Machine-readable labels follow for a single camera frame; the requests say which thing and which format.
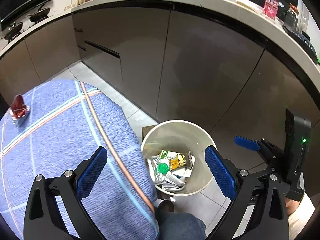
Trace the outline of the black wok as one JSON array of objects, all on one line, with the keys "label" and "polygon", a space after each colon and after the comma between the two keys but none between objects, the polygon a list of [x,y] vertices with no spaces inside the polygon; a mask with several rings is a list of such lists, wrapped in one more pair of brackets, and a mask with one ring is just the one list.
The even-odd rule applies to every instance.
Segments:
[{"label": "black wok", "polygon": [[12,40],[14,40],[17,36],[21,34],[22,27],[23,22],[14,22],[5,34],[4,39],[7,40],[8,43],[10,43]]},{"label": "black wok", "polygon": [[50,8],[39,9],[33,14],[28,14],[26,17],[29,18],[30,22],[39,23],[42,20],[48,18]]}]

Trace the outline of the pink soap bottle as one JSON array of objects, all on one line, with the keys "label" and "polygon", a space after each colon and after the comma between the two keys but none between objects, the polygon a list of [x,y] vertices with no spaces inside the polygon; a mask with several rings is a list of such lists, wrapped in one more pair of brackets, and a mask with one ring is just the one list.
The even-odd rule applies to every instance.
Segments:
[{"label": "pink soap bottle", "polygon": [[265,0],[263,14],[272,20],[276,19],[278,12],[279,1],[278,0]]}]

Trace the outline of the black wok left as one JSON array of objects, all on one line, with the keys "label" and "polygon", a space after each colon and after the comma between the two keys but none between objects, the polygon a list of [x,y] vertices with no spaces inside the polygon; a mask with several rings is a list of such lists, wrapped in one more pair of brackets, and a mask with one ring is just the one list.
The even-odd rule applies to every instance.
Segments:
[{"label": "black wok left", "polygon": [[22,27],[23,22],[14,22],[5,34],[4,39],[7,40],[8,43],[10,43],[12,40],[14,40],[17,36],[21,34]]}]

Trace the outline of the blue jeans leg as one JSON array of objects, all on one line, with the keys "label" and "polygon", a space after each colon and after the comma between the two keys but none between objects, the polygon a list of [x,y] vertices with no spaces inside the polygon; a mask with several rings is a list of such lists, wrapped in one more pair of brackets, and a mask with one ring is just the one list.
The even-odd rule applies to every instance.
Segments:
[{"label": "blue jeans leg", "polygon": [[159,239],[206,239],[204,222],[190,213],[158,212]]}]

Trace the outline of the blue checked tablecloth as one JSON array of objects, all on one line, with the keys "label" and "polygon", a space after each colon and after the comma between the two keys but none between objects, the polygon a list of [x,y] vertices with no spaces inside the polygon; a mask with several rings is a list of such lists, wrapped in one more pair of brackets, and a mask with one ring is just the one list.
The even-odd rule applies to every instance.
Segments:
[{"label": "blue checked tablecloth", "polygon": [[9,113],[1,118],[1,215],[13,234],[23,238],[34,178],[76,169],[108,139],[114,151],[82,204],[107,239],[156,239],[156,190],[121,107],[75,80],[49,81],[23,100],[30,112],[21,126]]}]

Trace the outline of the red snack wrapper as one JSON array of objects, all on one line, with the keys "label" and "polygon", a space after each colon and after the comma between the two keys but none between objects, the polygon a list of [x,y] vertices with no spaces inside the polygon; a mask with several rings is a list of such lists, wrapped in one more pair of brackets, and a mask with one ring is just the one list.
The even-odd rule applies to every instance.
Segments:
[{"label": "red snack wrapper", "polygon": [[29,113],[30,107],[24,103],[23,96],[21,94],[16,95],[9,108],[9,114],[13,123],[20,127],[28,117]]}]

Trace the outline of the small cardboard box on floor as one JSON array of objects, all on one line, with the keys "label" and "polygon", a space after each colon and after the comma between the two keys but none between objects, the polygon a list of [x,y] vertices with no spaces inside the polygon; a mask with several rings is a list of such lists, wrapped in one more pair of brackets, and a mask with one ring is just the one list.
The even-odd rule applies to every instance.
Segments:
[{"label": "small cardboard box on floor", "polygon": [[144,138],[147,136],[147,134],[155,127],[156,127],[156,125],[142,127],[142,140],[144,140]]}]

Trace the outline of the white round trash bin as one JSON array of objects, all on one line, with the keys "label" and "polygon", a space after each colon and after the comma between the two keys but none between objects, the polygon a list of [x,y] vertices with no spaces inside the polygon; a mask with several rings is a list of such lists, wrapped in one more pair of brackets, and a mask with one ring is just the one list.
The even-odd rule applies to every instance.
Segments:
[{"label": "white round trash bin", "polygon": [[214,179],[204,157],[212,137],[200,126],[183,120],[155,126],[142,141],[141,151],[156,189],[170,196],[191,196]]}]

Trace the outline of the white countertop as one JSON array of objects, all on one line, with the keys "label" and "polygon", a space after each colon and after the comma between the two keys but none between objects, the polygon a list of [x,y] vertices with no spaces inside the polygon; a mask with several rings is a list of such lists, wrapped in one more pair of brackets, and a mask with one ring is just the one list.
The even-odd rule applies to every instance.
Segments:
[{"label": "white countertop", "polygon": [[[92,9],[95,5],[110,5],[112,2],[125,2],[137,0],[92,0],[78,5],[60,14],[50,16],[45,23],[50,23],[72,12],[79,12],[81,9]],[[240,5],[239,3],[229,0],[142,0],[142,1],[166,1],[166,2],[180,2],[187,5],[195,5],[214,12],[222,13],[241,23],[253,28],[267,38],[271,39],[276,45],[280,46],[286,53],[288,53],[305,72],[313,69],[319,72],[319,65],[315,64],[311,57],[298,45],[293,38],[289,37],[287,33],[271,20],[268,20],[262,14]]]}]

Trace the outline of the yellow cartoon snack wrapper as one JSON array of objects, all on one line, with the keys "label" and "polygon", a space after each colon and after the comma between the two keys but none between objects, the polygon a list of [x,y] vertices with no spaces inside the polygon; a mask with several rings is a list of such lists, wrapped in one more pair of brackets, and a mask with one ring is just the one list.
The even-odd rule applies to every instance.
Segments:
[{"label": "yellow cartoon snack wrapper", "polygon": [[185,155],[178,154],[174,157],[169,158],[169,170],[175,170],[177,168],[183,167],[187,164],[187,159]]}]

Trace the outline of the black shoe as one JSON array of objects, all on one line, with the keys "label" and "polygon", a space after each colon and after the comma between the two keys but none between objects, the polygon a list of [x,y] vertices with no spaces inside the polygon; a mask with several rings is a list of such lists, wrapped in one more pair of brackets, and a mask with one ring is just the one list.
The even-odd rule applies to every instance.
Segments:
[{"label": "black shoe", "polygon": [[170,200],[163,200],[159,204],[159,206],[156,208],[155,215],[158,218],[165,213],[174,213],[174,212],[175,212],[175,207],[173,202],[171,202]]}]

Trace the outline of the green plastic lid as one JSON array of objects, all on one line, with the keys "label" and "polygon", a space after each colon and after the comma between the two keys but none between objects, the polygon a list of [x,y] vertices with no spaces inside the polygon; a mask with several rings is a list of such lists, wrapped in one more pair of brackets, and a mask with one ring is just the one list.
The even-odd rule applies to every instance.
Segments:
[{"label": "green plastic lid", "polygon": [[157,170],[160,174],[162,175],[166,175],[170,170],[169,170],[169,166],[166,163],[160,163],[157,166]]}]

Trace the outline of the dark kitchen cabinets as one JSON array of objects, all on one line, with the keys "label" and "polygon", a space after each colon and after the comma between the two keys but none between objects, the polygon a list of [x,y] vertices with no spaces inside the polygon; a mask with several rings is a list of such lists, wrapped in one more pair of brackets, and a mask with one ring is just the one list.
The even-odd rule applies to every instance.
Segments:
[{"label": "dark kitchen cabinets", "polygon": [[1,99],[9,103],[82,61],[159,121],[204,128],[237,166],[262,159],[239,150],[236,135],[284,145],[285,109],[312,123],[304,166],[319,192],[319,69],[296,42],[248,10],[240,22],[204,8],[165,1],[97,5],[48,20],[1,56]]}]

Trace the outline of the black wok right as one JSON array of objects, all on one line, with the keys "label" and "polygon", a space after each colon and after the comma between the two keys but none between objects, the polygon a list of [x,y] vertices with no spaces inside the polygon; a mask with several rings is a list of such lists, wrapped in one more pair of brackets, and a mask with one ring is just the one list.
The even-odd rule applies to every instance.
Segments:
[{"label": "black wok right", "polygon": [[30,22],[39,23],[42,20],[48,18],[50,8],[39,9],[33,14],[28,14],[26,17],[29,18]]}]

